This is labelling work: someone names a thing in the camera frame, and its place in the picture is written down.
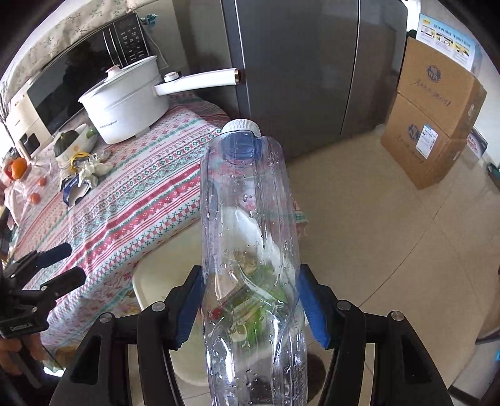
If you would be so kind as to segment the left hand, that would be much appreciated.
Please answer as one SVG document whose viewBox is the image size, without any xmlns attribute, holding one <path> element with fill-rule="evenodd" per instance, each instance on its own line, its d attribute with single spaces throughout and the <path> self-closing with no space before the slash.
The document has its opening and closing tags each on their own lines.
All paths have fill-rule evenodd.
<svg viewBox="0 0 500 406">
<path fill-rule="evenodd" d="M 31 357 L 37 361 L 45 359 L 40 333 L 37 332 L 23 338 L 0 339 L 0 364 L 1 368 L 10 375 L 21 375 L 22 371 L 13 362 L 11 353 L 18 353 L 23 346 L 30 351 Z"/>
</svg>

